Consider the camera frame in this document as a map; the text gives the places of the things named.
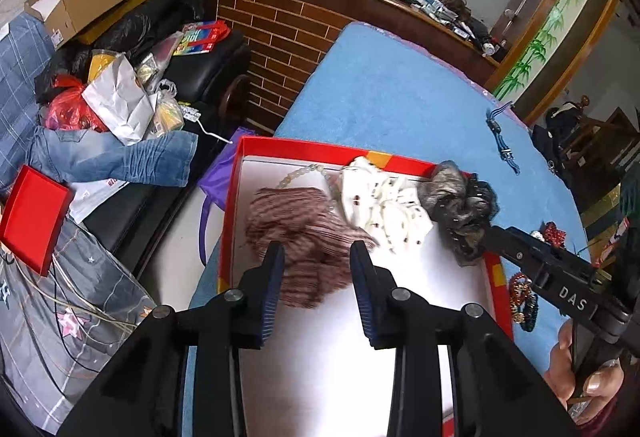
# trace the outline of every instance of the blue lanyard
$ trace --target blue lanyard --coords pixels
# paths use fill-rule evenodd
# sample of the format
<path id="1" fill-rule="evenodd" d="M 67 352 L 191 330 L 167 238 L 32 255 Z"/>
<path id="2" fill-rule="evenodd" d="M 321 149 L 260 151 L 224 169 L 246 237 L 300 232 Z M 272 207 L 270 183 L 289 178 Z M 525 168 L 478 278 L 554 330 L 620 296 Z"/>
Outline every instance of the blue lanyard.
<path id="1" fill-rule="evenodd" d="M 516 175 L 520 174 L 520 167 L 513 160 L 513 152 L 511 148 L 507 146 L 502 138 L 502 128 L 495 120 L 495 117 L 499 114 L 507 110 L 507 108 L 511 108 L 513 105 L 513 101 L 509 101 L 508 103 L 502 105 L 500 108 L 496 108 L 493 112 L 487 111 L 486 113 L 486 123 L 489 129 L 493 132 L 495 137 L 495 142 L 498 144 L 498 151 L 500 152 L 500 158 L 503 161 L 507 161 L 507 164 L 513 168 L 513 171 Z"/>

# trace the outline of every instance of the human hand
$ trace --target human hand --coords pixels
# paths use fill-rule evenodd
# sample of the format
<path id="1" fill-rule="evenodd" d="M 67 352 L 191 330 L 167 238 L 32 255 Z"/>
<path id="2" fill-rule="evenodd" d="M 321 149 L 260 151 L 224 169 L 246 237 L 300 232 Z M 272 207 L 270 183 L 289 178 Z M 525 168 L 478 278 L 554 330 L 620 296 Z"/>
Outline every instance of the human hand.
<path id="1" fill-rule="evenodd" d="M 575 390 L 575 375 L 572 370 L 571 343 L 573 324 L 569 320 L 558 331 L 558 343 L 551 349 L 549 369 L 544 373 L 546 383 L 553 390 L 560 403 L 566 408 L 566 402 Z M 592 373 L 582 387 L 585 397 L 593 397 L 589 406 L 575 421 L 585 424 L 597 416 L 618 393 L 622 386 L 624 372 L 617 361 L 613 366 L 601 367 Z"/>

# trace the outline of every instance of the purple bag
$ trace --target purple bag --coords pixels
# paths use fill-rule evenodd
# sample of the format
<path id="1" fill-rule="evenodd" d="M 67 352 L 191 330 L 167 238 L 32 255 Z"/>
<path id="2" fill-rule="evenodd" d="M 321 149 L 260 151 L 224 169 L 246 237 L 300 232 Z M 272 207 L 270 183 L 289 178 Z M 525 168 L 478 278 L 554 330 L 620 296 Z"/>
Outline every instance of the purple bag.
<path id="1" fill-rule="evenodd" d="M 209 211 L 212 204 L 217 205 L 222 211 L 225 210 L 226 192 L 231 182 L 231 171 L 234 167 L 236 152 L 238 152 L 238 143 L 243 135 L 255 135 L 255 131 L 242 127 L 238 128 L 231 136 L 231 141 L 234 143 L 225 145 L 222 152 L 218 154 L 198 182 L 198 186 L 206 195 L 202 203 L 200 233 L 198 234 L 198 250 L 200 252 L 200 261 L 203 265 L 207 264 L 204 235 L 207 229 L 207 221 L 209 220 Z"/>

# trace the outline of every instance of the striped scarf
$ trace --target striped scarf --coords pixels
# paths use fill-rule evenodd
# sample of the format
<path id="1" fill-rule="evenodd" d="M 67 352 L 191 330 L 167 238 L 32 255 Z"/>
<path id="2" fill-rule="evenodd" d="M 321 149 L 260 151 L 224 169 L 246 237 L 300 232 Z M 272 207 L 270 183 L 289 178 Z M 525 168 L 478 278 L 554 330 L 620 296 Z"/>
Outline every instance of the striped scarf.
<path id="1" fill-rule="evenodd" d="M 246 239 L 260 258 L 272 240 L 285 250 L 280 300 L 292 307 L 315 308 L 322 297 L 351 283 L 349 251 L 356 240 L 369 250 L 377 243 L 331 211 L 331 201 L 316 188 L 255 194 L 246 218 Z"/>

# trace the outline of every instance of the pink star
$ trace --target pink star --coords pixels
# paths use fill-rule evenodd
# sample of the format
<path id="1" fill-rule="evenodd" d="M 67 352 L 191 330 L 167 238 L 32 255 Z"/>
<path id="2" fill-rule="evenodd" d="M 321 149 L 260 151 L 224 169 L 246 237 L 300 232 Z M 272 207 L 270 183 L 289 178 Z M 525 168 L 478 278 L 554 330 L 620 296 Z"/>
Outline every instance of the pink star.
<path id="1" fill-rule="evenodd" d="M 89 320 L 84 318 L 78 318 L 74 312 L 67 307 L 65 309 L 65 313 L 56 313 L 58 316 L 58 323 L 62 327 L 62 337 L 71 334 L 73 337 L 82 339 L 82 334 L 80 333 L 80 326 L 87 323 Z"/>

